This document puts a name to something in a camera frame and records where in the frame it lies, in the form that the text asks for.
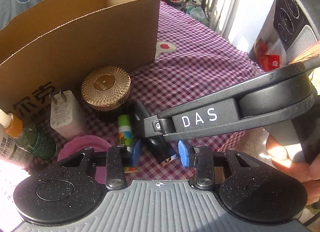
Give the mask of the person right hand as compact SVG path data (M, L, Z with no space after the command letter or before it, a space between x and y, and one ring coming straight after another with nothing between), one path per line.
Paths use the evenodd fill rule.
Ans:
M265 127L267 153L273 166L299 180L306 188L308 205L319 209L319 42L290 64L303 62L311 82L314 105L303 115Z

